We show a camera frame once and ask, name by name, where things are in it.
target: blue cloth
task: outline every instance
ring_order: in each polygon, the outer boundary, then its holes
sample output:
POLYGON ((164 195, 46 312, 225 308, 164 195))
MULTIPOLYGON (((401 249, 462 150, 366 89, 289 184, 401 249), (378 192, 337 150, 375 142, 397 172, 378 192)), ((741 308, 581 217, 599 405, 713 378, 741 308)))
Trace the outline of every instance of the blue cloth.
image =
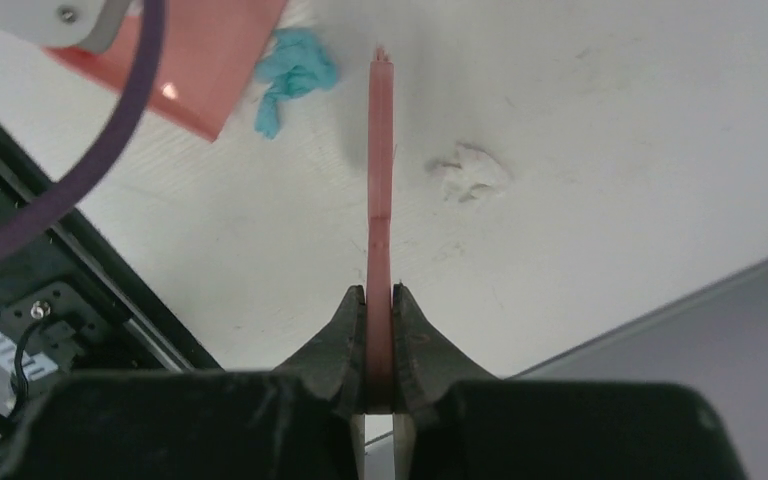
POLYGON ((337 83, 337 67, 325 47, 309 29, 285 28, 274 32, 272 54, 254 67, 258 82, 272 82, 263 94, 254 129, 273 139, 281 130, 278 102, 307 95, 316 88, 330 90, 337 83))

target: screw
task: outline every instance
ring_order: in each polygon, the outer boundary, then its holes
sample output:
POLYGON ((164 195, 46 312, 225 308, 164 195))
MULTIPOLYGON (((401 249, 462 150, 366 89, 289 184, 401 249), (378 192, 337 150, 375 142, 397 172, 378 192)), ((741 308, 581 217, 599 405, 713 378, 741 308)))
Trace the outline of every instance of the screw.
POLYGON ((31 305, 31 318, 34 320, 42 320, 49 315, 51 315, 51 305, 45 300, 37 300, 31 305))
POLYGON ((78 12, 75 7, 69 5, 61 5, 57 8, 57 16, 63 23, 73 24, 78 21, 78 12))

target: red dustpan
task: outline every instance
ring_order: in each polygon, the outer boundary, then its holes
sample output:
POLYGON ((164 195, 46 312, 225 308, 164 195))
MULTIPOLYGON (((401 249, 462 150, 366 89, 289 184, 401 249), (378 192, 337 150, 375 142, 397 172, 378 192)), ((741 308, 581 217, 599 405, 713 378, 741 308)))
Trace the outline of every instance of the red dustpan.
MULTIPOLYGON (((149 106, 213 141, 243 94, 287 0, 166 0, 166 41, 149 106)), ((58 60, 111 89, 125 84, 140 19, 126 17, 101 55, 50 49, 58 60)))

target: purple cable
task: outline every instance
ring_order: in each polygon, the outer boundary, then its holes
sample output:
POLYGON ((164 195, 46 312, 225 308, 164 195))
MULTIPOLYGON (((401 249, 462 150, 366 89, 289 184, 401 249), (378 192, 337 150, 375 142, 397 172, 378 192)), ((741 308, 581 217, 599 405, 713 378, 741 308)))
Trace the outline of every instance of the purple cable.
POLYGON ((143 0, 140 42, 119 103, 81 160, 59 182, 0 227, 0 261, 71 212, 116 163, 151 98, 163 51, 165 18, 165 0, 143 0))

